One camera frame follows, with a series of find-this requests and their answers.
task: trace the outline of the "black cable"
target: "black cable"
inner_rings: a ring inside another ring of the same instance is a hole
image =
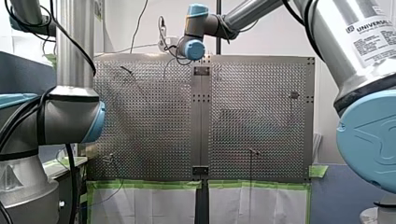
[[[247,31],[253,29],[257,25],[258,22],[259,22],[259,20],[256,20],[255,22],[253,22],[253,24],[250,27],[246,28],[245,30],[239,31],[239,33],[244,33],[244,32],[247,32]]]
[[[37,38],[39,38],[39,39],[41,39],[41,40],[55,43],[54,40],[46,40],[45,38],[39,36],[38,34],[36,34],[35,32],[33,32],[33,31],[29,28],[29,27],[44,27],[44,26],[49,26],[49,25],[50,25],[50,23],[52,22],[52,18],[50,17],[50,12],[49,12],[46,8],[42,7],[44,10],[47,11],[47,13],[49,13],[49,20],[48,20],[46,23],[42,23],[42,24],[28,24],[28,23],[22,22],[20,19],[18,19],[18,18],[14,15],[14,13],[12,13],[12,11],[9,9],[7,0],[5,0],[5,3],[4,3],[4,4],[5,4],[5,6],[6,6],[6,10],[7,10],[7,12],[8,12],[8,15],[9,15],[14,21],[16,21],[17,24],[18,24],[19,26],[21,26],[22,28],[24,28],[25,30],[27,30],[28,32],[30,32],[32,35],[34,35],[35,37],[37,37]]]
[[[179,47],[179,45],[180,45],[181,40],[183,40],[184,37],[182,37],[182,38],[180,38],[180,39],[178,40],[177,46],[176,46],[176,45],[168,46],[168,45],[166,44],[165,37],[163,37],[163,33],[161,32],[161,26],[162,26],[162,24],[164,24],[164,18],[163,18],[163,16],[160,16],[160,18],[158,19],[158,31],[160,32],[161,40],[162,40],[163,43],[165,44],[165,48],[163,48],[163,49],[164,49],[165,51],[168,51],[168,52],[176,59],[176,61],[177,61],[178,64],[180,64],[180,65],[182,65],[182,66],[190,65],[190,64],[192,63],[192,60],[190,60],[188,63],[181,63],[180,60],[185,60],[185,59],[187,59],[187,58],[186,58],[186,57],[178,57],[178,56],[177,56],[177,54],[178,54],[178,47]],[[170,49],[176,49],[176,54],[174,54]]]
[[[116,170],[117,176],[120,176],[120,170],[119,170],[119,166],[117,165],[117,162],[116,162],[113,158],[111,158],[111,163],[114,164],[114,169]],[[99,204],[102,204],[102,203],[105,203],[105,202],[109,201],[109,200],[110,200],[111,198],[113,198],[118,192],[120,192],[120,190],[122,189],[123,185],[124,185],[124,179],[121,180],[121,184],[120,184],[120,186],[117,188],[117,190],[116,190],[114,193],[112,193],[110,196],[108,196],[106,199],[102,200],[102,201],[99,202],[99,203],[93,203],[93,204],[91,204],[90,206],[81,207],[81,209],[87,209],[87,208],[94,207],[94,206],[96,206],[96,205],[99,205]]]
[[[136,46],[136,47],[134,47],[134,49],[142,49],[142,48],[155,47],[155,46],[158,46],[158,44],[147,44],[147,45]],[[104,53],[101,53],[99,55],[93,56],[93,58],[97,58],[97,57],[100,57],[100,56],[105,55],[105,54],[123,53],[124,51],[126,51],[128,49],[122,49],[122,50],[117,50],[117,51],[113,51],[113,52],[104,52]]]
[[[289,0],[282,0],[282,2],[288,12],[291,14],[291,16],[294,17],[294,19],[297,20],[297,22],[299,22],[301,25],[304,25],[304,21],[297,15],[293,8],[291,8]]]
[[[66,145],[67,157],[69,158],[70,175],[72,178],[72,211],[70,214],[69,224],[75,223],[77,206],[78,206],[78,186],[77,186],[77,169],[74,162],[73,149],[70,144]]]
[[[26,111],[32,109],[33,106],[38,104],[39,99],[40,97],[37,96],[32,100],[25,102],[7,119],[0,131],[0,153],[6,145],[8,138],[12,135],[13,130],[16,129],[17,126],[14,125],[18,122],[21,116],[26,113]]]
[[[14,224],[12,221],[11,216],[9,215],[7,209],[4,207],[4,205],[0,202],[0,212],[3,215],[4,219],[6,220],[7,224]]]
[[[95,64],[93,62],[93,60],[90,58],[90,56],[87,54],[87,52],[85,52],[85,50],[79,45],[79,43],[74,40],[69,33],[67,33],[67,31],[62,27],[62,25],[56,20],[56,18],[54,17],[53,14],[50,14],[52,17],[53,22],[55,23],[56,27],[73,43],[73,45],[78,48],[78,50],[81,52],[82,57],[84,58],[84,60],[90,65],[92,71],[93,71],[93,76],[96,75],[96,67]]]
[[[311,6],[312,6],[314,0],[308,0],[308,2],[306,3],[305,9],[304,9],[304,19],[303,20],[291,8],[288,0],[282,0],[282,2],[283,2],[283,5],[288,10],[288,12],[291,14],[291,16],[305,28],[305,33],[308,37],[308,40],[309,40],[309,43],[311,44],[312,49],[314,49],[315,53],[324,62],[323,57],[321,56],[320,50],[318,48],[317,42],[315,41],[315,38],[313,37],[312,31],[311,31],[311,24],[309,22],[309,12],[311,10]],[[316,8],[317,3],[318,3],[318,0],[316,0],[316,3],[312,6],[314,9]]]
[[[304,11],[304,24],[305,24],[305,32],[306,35],[308,36],[308,40],[309,43],[311,44],[312,48],[314,49],[315,53],[319,56],[319,58],[324,62],[320,50],[318,48],[317,42],[315,41],[315,38],[313,37],[312,31],[311,31],[311,24],[309,23],[309,11],[311,9],[311,6],[313,4],[314,0],[308,0],[308,2],[306,3],[306,7],[305,7],[305,11]],[[316,5],[318,3],[318,0],[316,1],[316,3],[312,6],[314,8],[316,8]]]
[[[23,22],[23,21],[21,21],[20,19],[18,19],[18,17],[16,17],[16,16],[14,15],[14,13],[11,11],[12,8],[10,9],[10,7],[8,6],[8,1],[7,1],[7,0],[4,0],[4,5],[6,6],[6,10],[7,10],[9,16],[10,16],[14,21],[16,21],[19,25],[29,26],[29,27],[45,27],[45,26],[50,25],[50,23],[51,23],[51,20],[48,20],[48,21],[45,22],[45,23],[40,22],[39,24],[31,24],[31,23]],[[48,14],[50,14],[50,12],[49,12],[46,8],[44,8],[44,7],[42,7],[42,6],[40,6],[40,7],[43,8],[44,10],[46,10]]]
[[[14,133],[14,131],[18,128],[18,126],[27,118],[32,116],[38,109],[44,107],[44,103],[47,100],[48,94],[55,89],[52,87],[45,91],[41,96],[37,96],[33,98],[23,105],[21,105],[7,120],[5,125],[3,125],[2,130],[0,131],[0,153],[6,145],[9,137]]]
[[[132,37],[132,44],[131,44],[131,51],[129,53],[132,53],[132,50],[134,49],[134,38],[137,35],[137,32],[139,31],[139,26],[140,26],[140,21],[142,20],[143,14],[146,11],[146,8],[148,7],[149,0],[146,0],[145,6],[143,7],[142,12],[140,13],[139,19],[137,20],[137,26],[136,30],[134,31],[134,36]]]

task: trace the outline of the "gray robot arm segment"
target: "gray robot arm segment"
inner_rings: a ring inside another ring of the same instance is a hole
[[[11,27],[15,30],[39,35],[56,36],[56,25],[52,21],[49,26],[43,25],[50,21],[50,15],[42,15],[38,0],[10,0],[14,16],[24,24],[20,24],[12,17],[9,18]]]

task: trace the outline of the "pegboard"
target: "pegboard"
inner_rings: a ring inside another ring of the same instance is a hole
[[[95,90],[106,123],[89,179],[191,180],[192,166],[202,165],[211,179],[307,181],[314,64],[298,57],[206,56],[187,66],[167,55],[99,57]]]

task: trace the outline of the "wire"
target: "wire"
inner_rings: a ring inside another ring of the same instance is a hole
[[[0,153],[3,150],[3,147],[6,144],[8,138],[12,135],[13,130],[15,130],[15,128],[17,127],[15,126],[15,124],[18,122],[20,117],[24,113],[26,113],[27,110],[30,110],[34,105],[38,103],[39,98],[40,97],[37,96],[32,100],[25,102],[7,119],[6,123],[3,125],[0,131]]]
[[[304,25],[304,21],[297,15],[297,13],[291,8],[289,4],[289,0],[282,0],[283,5],[285,5],[285,8],[288,10],[288,12],[291,14],[291,16],[297,20],[301,25]]]
[[[117,165],[117,162],[113,159],[114,157],[113,157],[112,155],[110,155],[110,156],[111,156],[110,162],[114,164],[114,169],[116,170],[117,176],[120,176],[119,166]],[[93,203],[93,204],[91,204],[90,206],[82,207],[81,209],[91,208],[91,207],[94,207],[94,206],[96,206],[96,205],[99,205],[99,204],[102,204],[102,203],[105,203],[105,202],[109,201],[109,200],[110,200],[111,198],[113,198],[118,192],[120,192],[120,190],[122,189],[123,185],[124,185],[124,179],[121,180],[121,184],[120,184],[120,186],[117,188],[117,190],[116,190],[114,193],[112,193],[110,196],[108,196],[106,199],[104,199],[103,201],[101,201],[101,202],[99,202],[99,203]]]
[[[176,58],[172,58],[171,60],[169,60],[169,62],[166,64],[165,68],[163,69],[163,79],[165,79],[165,75],[166,75],[166,68],[169,67],[169,64],[171,64],[171,62],[173,60],[175,60]]]
[[[246,32],[246,31],[249,31],[249,30],[253,29],[253,27],[255,27],[255,26],[257,25],[258,22],[259,22],[259,20],[256,20],[255,22],[253,22],[253,24],[252,24],[250,27],[248,27],[248,28],[245,29],[245,30],[239,31],[239,33],[244,33],[244,32]]]
[[[314,49],[315,53],[319,56],[319,58],[324,62],[320,50],[318,48],[317,42],[315,41],[315,38],[313,37],[312,31],[311,31],[311,24],[309,23],[309,11],[311,9],[311,6],[315,9],[318,3],[318,0],[315,2],[314,5],[314,0],[308,0],[306,3],[305,11],[304,11],[304,24],[305,24],[305,32],[306,35],[308,36],[309,43],[311,44],[312,48]]]
[[[134,47],[134,49],[142,49],[142,48],[155,47],[155,46],[158,46],[158,44],[147,44],[147,45],[136,46],[136,47]],[[113,51],[113,52],[104,52],[102,54],[94,56],[93,58],[97,58],[97,57],[100,57],[100,56],[105,55],[105,54],[123,53],[124,51],[126,51],[128,49],[122,49],[122,50]]]
[[[78,48],[78,50],[81,52],[82,57],[85,59],[85,61],[90,65],[92,71],[93,71],[93,76],[96,75],[96,67],[95,64],[93,62],[93,60],[91,59],[91,57],[87,54],[87,52],[85,52],[85,50],[79,45],[79,43],[74,40],[69,33],[67,33],[67,31],[62,27],[62,25],[56,20],[56,18],[54,17],[53,14],[50,14],[53,22],[55,23],[56,27],[73,43],[73,45]]]
[[[70,175],[72,178],[72,211],[70,214],[69,224],[74,224],[78,206],[78,186],[77,186],[77,169],[74,162],[73,149],[70,144],[65,144],[67,157],[69,158]]]
[[[315,9],[318,3],[318,0],[316,0],[315,4],[314,0],[308,0],[308,2],[305,5],[304,9],[304,19],[302,20],[296,12],[291,8],[288,0],[282,0],[283,5],[286,7],[288,12],[291,14],[291,16],[297,20],[304,28],[305,28],[305,33],[308,37],[309,43],[311,44],[312,49],[314,49],[314,52],[319,56],[319,58],[324,62],[323,57],[321,56],[320,50],[318,48],[317,42],[315,41],[315,38],[313,37],[312,31],[311,31],[311,24],[309,22],[309,12],[311,10],[311,6]]]
[[[53,42],[53,43],[55,42],[54,40],[47,40],[47,39],[45,39],[45,38],[39,36],[38,34],[36,34],[35,32],[33,32],[33,31],[29,28],[29,27],[44,27],[44,26],[49,26],[49,25],[50,25],[50,23],[52,22],[52,18],[50,17],[50,12],[49,12],[46,8],[42,7],[42,8],[49,14],[49,20],[48,20],[46,23],[42,23],[42,24],[28,24],[28,23],[22,22],[20,19],[18,19],[18,18],[14,15],[14,13],[12,13],[12,11],[9,9],[8,1],[7,1],[7,0],[4,1],[4,5],[6,6],[6,10],[7,10],[7,12],[8,12],[8,15],[9,15],[14,21],[16,21],[17,24],[18,24],[19,26],[21,26],[22,28],[24,28],[25,30],[27,30],[28,32],[30,32],[32,35],[34,35],[35,37],[37,37],[37,38],[39,38],[39,39],[41,39],[41,40],[48,41],[48,42]]]
[[[164,18],[163,18],[163,16],[160,16],[160,17],[158,18],[158,31],[160,32],[161,40],[162,40],[163,43],[165,44],[164,50],[165,50],[165,51],[168,51],[168,52],[177,60],[177,63],[178,63],[178,64],[183,65],[183,66],[185,66],[185,65],[190,65],[190,64],[192,63],[192,60],[190,60],[188,63],[181,63],[180,60],[185,60],[185,59],[187,59],[187,58],[186,58],[186,57],[179,57],[179,56],[178,56],[178,48],[179,48],[179,45],[180,45],[180,43],[181,43],[181,41],[183,40],[184,37],[181,37],[181,38],[178,40],[177,45],[168,46],[168,45],[166,44],[165,37],[163,37],[163,33],[161,32],[161,26],[162,26],[163,24],[164,24]],[[176,49],[176,52],[173,53],[170,49]]]
[[[231,29],[228,27],[227,23],[225,23],[224,19],[220,15],[216,15],[216,17],[218,18],[220,27],[221,27],[222,31],[224,32],[225,37],[227,38],[227,43],[230,44],[230,37],[228,36],[226,29],[230,30],[230,31],[231,31]]]
[[[131,44],[131,51],[129,53],[132,53],[132,50],[134,49],[134,38],[137,35],[137,32],[139,31],[139,26],[140,26],[140,21],[142,20],[143,14],[146,11],[146,8],[148,7],[149,0],[146,0],[145,6],[143,7],[142,12],[140,13],[139,19],[137,20],[137,26],[136,30],[134,31],[134,36],[132,37],[132,44]]]
[[[12,221],[11,216],[9,215],[7,209],[4,207],[4,205],[0,202],[0,212],[3,215],[4,219],[6,220],[7,224],[14,224]]]

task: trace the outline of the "silver cylinder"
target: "silver cylinder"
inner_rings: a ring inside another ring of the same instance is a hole
[[[57,18],[62,27],[93,57],[93,0],[57,1]],[[76,46],[57,30],[57,85],[91,89],[93,72]]]
[[[247,0],[229,12],[224,21],[231,30],[240,31],[280,6],[280,0]]]
[[[0,201],[15,224],[58,222],[58,182],[48,180],[38,156],[0,161],[0,176]]]
[[[29,24],[41,24],[43,16],[41,14],[38,0],[10,0],[15,15],[21,21]]]
[[[303,17],[308,0],[294,2]],[[375,0],[313,2],[309,24],[339,88],[334,104],[337,111],[395,85],[396,42],[390,40],[395,30]]]

